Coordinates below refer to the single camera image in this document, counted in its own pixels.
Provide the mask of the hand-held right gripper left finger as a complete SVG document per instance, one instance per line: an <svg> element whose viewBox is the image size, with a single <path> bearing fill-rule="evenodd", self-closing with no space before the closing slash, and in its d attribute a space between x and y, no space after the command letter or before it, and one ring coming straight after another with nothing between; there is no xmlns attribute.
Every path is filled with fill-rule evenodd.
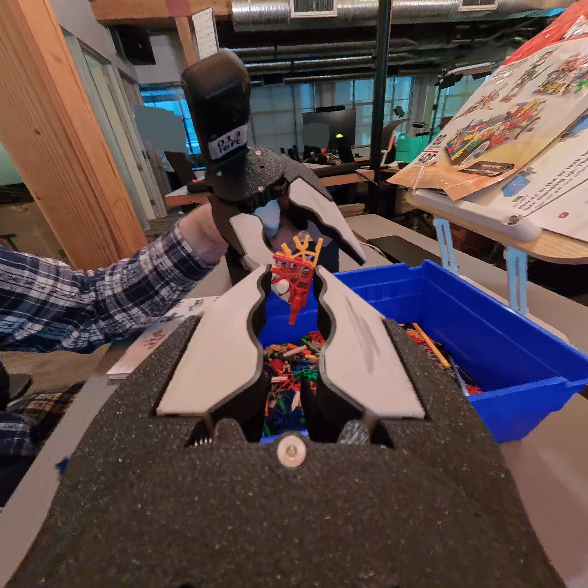
<svg viewBox="0 0 588 588"><path fill-rule="evenodd" d="M218 420L240 394L263 390L258 337L270 280L270 265L261 265L205 308L156 408L158 416Z"/></svg>

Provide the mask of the white instruction sheet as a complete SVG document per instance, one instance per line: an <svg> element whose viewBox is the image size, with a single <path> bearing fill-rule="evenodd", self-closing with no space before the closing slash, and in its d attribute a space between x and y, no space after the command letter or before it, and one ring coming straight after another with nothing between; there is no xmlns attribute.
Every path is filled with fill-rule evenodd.
<svg viewBox="0 0 588 588"><path fill-rule="evenodd" d="M565 133L501 191L515 214L544 230L587 242L587 129Z"/></svg>

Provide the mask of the colourful toy package bag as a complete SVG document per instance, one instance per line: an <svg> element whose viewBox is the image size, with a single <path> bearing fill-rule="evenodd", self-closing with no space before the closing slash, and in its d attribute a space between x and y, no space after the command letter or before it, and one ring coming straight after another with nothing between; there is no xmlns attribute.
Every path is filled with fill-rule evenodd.
<svg viewBox="0 0 588 588"><path fill-rule="evenodd" d="M504 61L389 183L452 201L519 171L587 110L587 1Z"/></svg>

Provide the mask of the wooden post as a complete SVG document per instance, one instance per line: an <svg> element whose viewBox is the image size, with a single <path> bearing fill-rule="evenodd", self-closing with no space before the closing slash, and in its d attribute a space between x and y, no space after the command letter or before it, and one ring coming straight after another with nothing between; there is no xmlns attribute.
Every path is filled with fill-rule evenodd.
<svg viewBox="0 0 588 588"><path fill-rule="evenodd" d="M1 1L1 143L74 267L146 245L49 1Z"/></svg>

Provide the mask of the silver ventilation duct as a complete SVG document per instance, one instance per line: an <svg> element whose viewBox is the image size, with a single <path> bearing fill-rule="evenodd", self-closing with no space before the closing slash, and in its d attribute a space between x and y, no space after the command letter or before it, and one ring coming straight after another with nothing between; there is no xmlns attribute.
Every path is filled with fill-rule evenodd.
<svg viewBox="0 0 588 588"><path fill-rule="evenodd" d="M336 1L336 18L291 18L289 1L232 1L236 32L375 26L379 1ZM432 24L547 17L569 1L393 1L391 23Z"/></svg>

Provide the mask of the paper sheet on table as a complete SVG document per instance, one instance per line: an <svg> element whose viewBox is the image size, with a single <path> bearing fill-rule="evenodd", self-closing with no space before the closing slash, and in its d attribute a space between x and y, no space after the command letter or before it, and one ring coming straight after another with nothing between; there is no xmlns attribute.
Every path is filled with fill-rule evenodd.
<svg viewBox="0 0 588 588"><path fill-rule="evenodd" d="M147 327L129 346L122 357L107 371L111 380L125 379L190 317L199 316L220 296L184 298L171 310Z"/></svg>

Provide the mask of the blue plastic bin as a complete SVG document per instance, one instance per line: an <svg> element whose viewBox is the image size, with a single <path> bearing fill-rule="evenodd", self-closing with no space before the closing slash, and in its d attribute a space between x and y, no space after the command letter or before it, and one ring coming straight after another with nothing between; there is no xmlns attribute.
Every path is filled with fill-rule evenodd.
<svg viewBox="0 0 588 588"><path fill-rule="evenodd" d="M433 420L432 401L450 408L462 402L474 409L496 442L510 442L524 438L587 387L586 354L433 262L334 275L384 315L388 334L426 412L424 419L364 421L368 426L425 424ZM313 286L294 326L288 324L286 304L274 294L267 300L266 312L267 323L259 336L264 349L319 330ZM445 345L477 380L481 394L464 396L453 378L436 367L399 326L412 322ZM316 393L303 381L300 399L306 427L313 439L332 442L347 421L328 421Z"/></svg>

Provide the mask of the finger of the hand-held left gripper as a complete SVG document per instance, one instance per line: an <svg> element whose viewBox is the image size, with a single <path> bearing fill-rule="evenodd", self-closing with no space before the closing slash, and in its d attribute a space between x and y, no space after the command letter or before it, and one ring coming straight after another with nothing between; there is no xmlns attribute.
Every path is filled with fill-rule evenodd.
<svg viewBox="0 0 588 588"><path fill-rule="evenodd" d="M246 269L253 271L260 266L273 265L274 251L266 242L265 227L259 217L239 213L230 218L230 224Z"/></svg>
<svg viewBox="0 0 588 588"><path fill-rule="evenodd" d="M320 238L325 239L318 264L327 270L339 270L340 252L360 266L366 263L366 255L337 204L318 185L304 178L290 183L287 218L298 230L307 232L315 244Z"/></svg>

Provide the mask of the white air vent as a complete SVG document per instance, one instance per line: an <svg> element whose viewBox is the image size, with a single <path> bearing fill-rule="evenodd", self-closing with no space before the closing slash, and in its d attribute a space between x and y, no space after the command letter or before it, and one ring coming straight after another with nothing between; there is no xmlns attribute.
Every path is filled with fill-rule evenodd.
<svg viewBox="0 0 588 588"><path fill-rule="evenodd" d="M290 1L291 18L336 18L336 1Z"/></svg>

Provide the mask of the tilted board stand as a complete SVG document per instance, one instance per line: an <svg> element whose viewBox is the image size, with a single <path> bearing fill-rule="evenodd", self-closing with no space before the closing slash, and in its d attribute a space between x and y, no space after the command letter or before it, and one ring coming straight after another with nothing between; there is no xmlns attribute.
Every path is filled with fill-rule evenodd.
<svg viewBox="0 0 588 588"><path fill-rule="evenodd" d="M467 202L453 202L433 190L406 189L406 200L414 207L434 216L442 265L458 274L450 224L461 226L504 246L508 305L522 316L528 315L528 257L562 265L587 264L587 242L542 229L528 217L514 215L495 207Z"/></svg>

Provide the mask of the person's left hand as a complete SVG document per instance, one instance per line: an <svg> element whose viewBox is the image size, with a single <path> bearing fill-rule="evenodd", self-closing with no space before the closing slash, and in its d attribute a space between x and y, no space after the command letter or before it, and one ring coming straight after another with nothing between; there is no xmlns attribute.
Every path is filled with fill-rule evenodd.
<svg viewBox="0 0 588 588"><path fill-rule="evenodd" d="M217 230L210 203L191 211L180 220L178 227L187 244L207 265L218 264L228 252L229 245Z"/></svg>

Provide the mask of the red yellow toy construction piece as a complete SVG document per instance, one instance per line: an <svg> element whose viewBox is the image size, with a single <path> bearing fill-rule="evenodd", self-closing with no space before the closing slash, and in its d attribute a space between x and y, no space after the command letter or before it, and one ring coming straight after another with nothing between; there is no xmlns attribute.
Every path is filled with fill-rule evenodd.
<svg viewBox="0 0 588 588"><path fill-rule="evenodd" d="M311 239L306 235L303 241L295 236L291 249L286 243L273 255L271 286L276 295L290 305L288 324L294 326L299 312L305 307L311 290L313 276L323 238L319 238L314 250L309 247Z"/></svg>

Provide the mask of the black computer monitor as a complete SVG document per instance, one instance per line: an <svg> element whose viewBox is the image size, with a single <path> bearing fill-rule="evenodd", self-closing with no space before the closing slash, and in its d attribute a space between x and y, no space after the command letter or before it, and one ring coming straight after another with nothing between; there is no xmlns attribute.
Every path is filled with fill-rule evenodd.
<svg viewBox="0 0 588 588"><path fill-rule="evenodd" d="M302 145L329 151L356 145L356 109L327 109L302 114Z"/></svg>

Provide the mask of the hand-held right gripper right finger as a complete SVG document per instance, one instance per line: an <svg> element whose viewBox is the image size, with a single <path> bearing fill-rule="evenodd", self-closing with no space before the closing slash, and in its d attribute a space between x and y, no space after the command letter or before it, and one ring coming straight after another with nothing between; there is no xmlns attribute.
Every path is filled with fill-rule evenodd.
<svg viewBox="0 0 588 588"><path fill-rule="evenodd" d="M327 420L424 419L384 315L322 266L315 271L313 293L325 340L316 398Z"/></svg>

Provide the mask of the person's left forearm plaid sleeve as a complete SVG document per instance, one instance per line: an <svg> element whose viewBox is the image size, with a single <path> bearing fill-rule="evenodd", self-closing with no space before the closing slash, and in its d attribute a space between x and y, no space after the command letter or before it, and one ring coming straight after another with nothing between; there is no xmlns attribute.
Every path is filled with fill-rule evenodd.
<svg viewBox="0 0 588 588"><path fill-rule="evenodd" d="M96 270L2 247L1 351L92 353L149 327L214 268L179 224Z"/></svg>

